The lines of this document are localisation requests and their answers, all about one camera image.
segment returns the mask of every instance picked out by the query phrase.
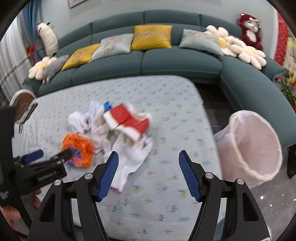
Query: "light blue throw pillow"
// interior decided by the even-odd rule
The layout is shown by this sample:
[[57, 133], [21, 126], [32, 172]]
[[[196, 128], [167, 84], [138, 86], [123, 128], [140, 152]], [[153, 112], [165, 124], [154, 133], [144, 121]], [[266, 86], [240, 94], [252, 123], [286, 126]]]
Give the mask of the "light blue throw pillow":
[[121, 34], [102, 39], [101, 45], [94, 52], [91, 60], [117, 54], [129, 53], [131, 51], [132, 40], [133, 34]]
[[218, 44], [217, 36], [191, 29], [183, 30], [182, 40], [179, 47], [206, 51], [216, 55], [223, 55], [223, 52]]

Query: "red decoration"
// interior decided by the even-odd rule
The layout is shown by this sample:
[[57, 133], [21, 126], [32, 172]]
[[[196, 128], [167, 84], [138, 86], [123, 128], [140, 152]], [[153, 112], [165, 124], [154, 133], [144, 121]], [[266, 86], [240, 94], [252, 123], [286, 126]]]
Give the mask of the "red decoration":
[[29, 60], [33, 60], [34, 62], [36, 62], [36, 59], [35, 59], [35, 44], [33, 44], [32, 46], [27, 47], [26, 52], [29, 55]]
[[283, 17], [278, 13], [279, 18], [279, 35], [278, 43], [276, 46], [276, 54], [274, 60], [281, 66], [284, 65], [286, 53], [287, 53], [287, 44], [288, 44], [288, 25], [286, 24]]
[[289, 102], [289, 103], [290, 103], [290, 105], [292, 106], [293, 111], [296, 111], [296, 106], [295, 106], [293, 103], [291, 103], [291, 102]]

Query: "blue cloth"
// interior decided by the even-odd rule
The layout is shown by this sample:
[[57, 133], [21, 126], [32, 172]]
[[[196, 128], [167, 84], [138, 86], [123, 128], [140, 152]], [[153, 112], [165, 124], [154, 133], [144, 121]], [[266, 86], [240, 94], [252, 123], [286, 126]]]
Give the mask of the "blue cloth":
[[109, 101], [104, 103], [105, 112], [111, 110], [113, 107], [110, 105]]
[[[31, 45], [35, 44], [38, 9], [40, 4], [40, 0], [32, 0], [22, 10]], [[37, 61], [42, 59], [37, 49], [35, 49], [35, 58]]]

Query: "white towel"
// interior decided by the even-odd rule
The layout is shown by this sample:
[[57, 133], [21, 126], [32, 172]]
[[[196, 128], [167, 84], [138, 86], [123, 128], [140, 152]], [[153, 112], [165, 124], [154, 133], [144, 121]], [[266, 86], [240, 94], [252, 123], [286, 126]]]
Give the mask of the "white towel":
[[135, 172], [145, 161], [152, 149], [153, 141], [151, 138], [142, 135], [134, 145], [126, 142], [126, 136], [120, 133], [111, 150], [110, 142], [104, 142], [104, 161], [106, 162], [112, 151], [116, 151], [119, 156], [119, 163], [114, 175], [111, 187], [122, 192], [127, 181], [128, 175]]
[[92, 101], [89, 110], [85, 114], [78, 111], [68, 116], [68, 123], [72, 131], [91, 140], [94, 146], [94, 153], [103, 150], [103, 141], [107, 140], [109, 127], [102, 118], [104, 106], [96, 101]]

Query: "sofa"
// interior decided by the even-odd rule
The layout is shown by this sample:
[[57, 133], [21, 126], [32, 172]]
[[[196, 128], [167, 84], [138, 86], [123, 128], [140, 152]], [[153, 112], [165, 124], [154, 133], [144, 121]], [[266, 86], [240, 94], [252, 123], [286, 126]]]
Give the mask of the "sofa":
[[179, 75], [194, 83], [219, 85], [235, 110], [252, 110], [264, 117], [275, 129], [283, 148], [296, 143], [296, 114], [272, 82], [283, 71], [274, 60], [266, 57], [267, 65], [260, 71], [237, 58], [179, 48], [185, 28], [205, 31], [208, 25], [214, 25], [224, 27], [230, 35], [240, 38], [241, 28], [225, 20], [175, 10], [124, 13], [93, 21], [61, 37], [57, 57], [71, 55], [106, 37], [133, 33], [134, 26], [141, 24], [172, 25], [172, 48], [109, 56], [61, 71], [44, 85], [28, 78], [24, 84], [37, 96], [42, 96], [75, 85], [119, 77]]

